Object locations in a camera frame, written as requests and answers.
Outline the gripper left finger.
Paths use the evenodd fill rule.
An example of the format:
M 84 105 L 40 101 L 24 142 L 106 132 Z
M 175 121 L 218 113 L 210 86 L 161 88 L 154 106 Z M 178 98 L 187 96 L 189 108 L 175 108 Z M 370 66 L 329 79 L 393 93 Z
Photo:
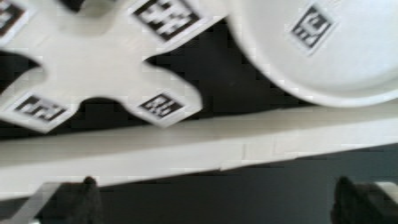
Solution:
M 11 224 L 106 224 L 104 203 L 97 179 L 51 182 L 40 187 Z

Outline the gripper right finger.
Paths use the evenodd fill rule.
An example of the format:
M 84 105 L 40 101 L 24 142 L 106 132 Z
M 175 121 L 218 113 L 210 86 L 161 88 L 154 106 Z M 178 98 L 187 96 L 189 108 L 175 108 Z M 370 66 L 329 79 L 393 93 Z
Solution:
M 337 183 L 333 224 L 398 224 L 398 184 L 356 182 L 344 176 Z

